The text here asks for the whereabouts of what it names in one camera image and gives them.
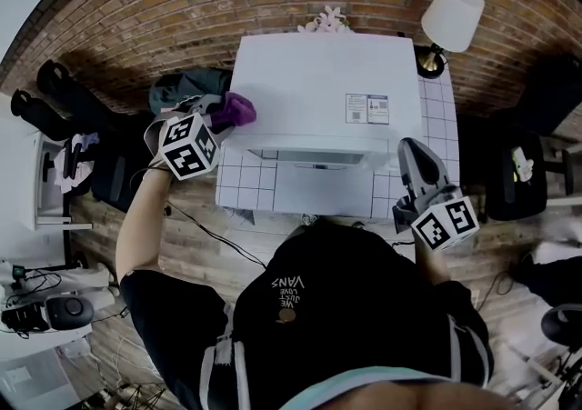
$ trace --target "wooden floor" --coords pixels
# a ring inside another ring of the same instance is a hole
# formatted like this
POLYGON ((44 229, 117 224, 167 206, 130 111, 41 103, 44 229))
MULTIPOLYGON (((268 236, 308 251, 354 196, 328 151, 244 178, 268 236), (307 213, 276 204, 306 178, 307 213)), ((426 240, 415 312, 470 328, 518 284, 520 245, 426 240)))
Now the wooden floor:
MULTIPOLYGON (((237 242, 267 262, 286 236, 299 225, 299 216, 256 212, 255 225, 251 225, 215 205, 215 183, 214 175, 177 183, 172 186, 170 201, 208 229, 237 242)), ((92 222, 94 225, 92 231, 73 233, 74 247, 113 267, 115 241, 124 214, 108 205, 97 203, 90 195, 75 200, 72 214, 75 220, 92 222)), ((548 210, 542 215, 518 222, 489 222, 483 225, 472 238, 447 251, 447 263, 453 278, 469 287, 479 297, 478 302, 482 301, 495 276, 541 240, 546 221, 572 214, 572 208, 562 208, 548 210)), ((341 224, 353 222, 348 218, 338 218, 337 221, 341 224)), ((393 225, 388 222, 366 221, 366 229, 380 234, 389 243, 410 240, 411 237, 409 231, 396 235, 393 225)), ((398 246, 396 250, 409 257, 413 253, 409 245, 398 246)), ((232 249, 211 239, 176 211, 166 219, 161 266, 170 275, 211 285, 229 300, 236 300, 262 271, 260 266, 246 261, 232 249)), ((497 295, 495 291, 492 293, 481 314, 487 321, 492 346, 497 354, 501 353, 499 343, 503 338, 500 337, 499 328, 503 321, 516 314, 527 313, 537 302, 537 298, 520 285, 515 285, 504 296, 497 295)), ((113 314, 122 308, 123 303, 118 300, 118 305, 105 313, 113 314)), ((159 378, 148 371, 151 363, 140 348, 143 343, 129 317, 114 317, 95 323, 89 341, 94 357, 64 360, 65 370, 80 397, 87 397, 103 388, 104 380, 112 389, 117 388, 122 381, 161 383, 159 378), (97 371, 97 363, 102 375, 97 371)), ((558 349, 555 352, 551 349, 542 358, 549 362, 559 352, 558 349)), ((507 373, 506 369, 497 370, 491 383, 493 390, 504 395, 515 390, 508 384, 507 373)), ((154 394, 158 388, 157 385, 144 386, 147 395, 154 394)), ((166 392, 156 408, 179 408, 179 404, 166 392)))

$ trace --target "brick wall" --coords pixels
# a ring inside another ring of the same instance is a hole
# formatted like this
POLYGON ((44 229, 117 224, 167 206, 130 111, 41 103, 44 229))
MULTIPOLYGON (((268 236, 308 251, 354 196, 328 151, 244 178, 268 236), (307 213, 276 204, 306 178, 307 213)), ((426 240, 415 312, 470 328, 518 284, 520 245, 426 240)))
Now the brick wall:
MULTIPOLYGON (((49 58, 60 60, 114 109, 146 107, 151 79, 194 65, 229 67, 241 35, 294 31, 325 4, 360 33, 428 40, 420 18, 431 0, 43 0, 0 65, 1 89, 35 91, 49 58)), ((450 56, 457 109, 486 115, 513 105, 543 53, 582 52, 582 0, 486 0, 470 48, 450 56)), ((565 134, 582 125, 577 115, 565 134)))

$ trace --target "white lampshade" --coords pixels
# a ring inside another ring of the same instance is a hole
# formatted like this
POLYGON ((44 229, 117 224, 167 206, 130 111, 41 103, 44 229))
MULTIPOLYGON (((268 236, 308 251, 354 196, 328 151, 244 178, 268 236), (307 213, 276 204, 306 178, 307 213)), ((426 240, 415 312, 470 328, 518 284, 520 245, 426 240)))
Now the white lampshade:
POLYGON ((434 43, 448 51, 469 48, 485 0, 433 0, 422 16, 422 28, 434 43))

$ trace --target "black t-shirt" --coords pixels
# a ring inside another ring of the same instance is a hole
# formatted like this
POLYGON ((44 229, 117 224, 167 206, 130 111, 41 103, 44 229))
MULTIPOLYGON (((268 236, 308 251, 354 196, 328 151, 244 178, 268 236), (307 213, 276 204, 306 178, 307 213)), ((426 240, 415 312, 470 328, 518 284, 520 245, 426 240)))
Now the black t-shirt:
MULTIPOLYGON (((121 287, 170 390, 200 408, 199 364, 224 333, 224 303, 209 287, 156 272, 135 271, 121 287)), ((457 349, 460 380, 480 385, 493 368, 470 291, 455 282, 432 286, 378 235, 338 225, 316 225, 277 249, 236 303, 233 340, 244 344, 253 409, 279 408, 311 385, 367 366, 451 376, 457 349)), ((224 391, 215 406, 237 408, 236 377, 215 370, 224 391)))

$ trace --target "person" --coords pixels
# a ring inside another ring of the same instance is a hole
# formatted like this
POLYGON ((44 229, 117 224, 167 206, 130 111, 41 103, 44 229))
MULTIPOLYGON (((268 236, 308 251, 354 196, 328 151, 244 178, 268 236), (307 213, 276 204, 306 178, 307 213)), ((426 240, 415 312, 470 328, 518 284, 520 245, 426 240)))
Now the person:
POLYGON ((233 310, 159 268, 171 178, 147 171, 115 261, 135 329, 184 407, 510 407, 482 389, 487 327, 440 253, 416 240, 413 263, 376 234, 319 221, 276 250, 233 310))

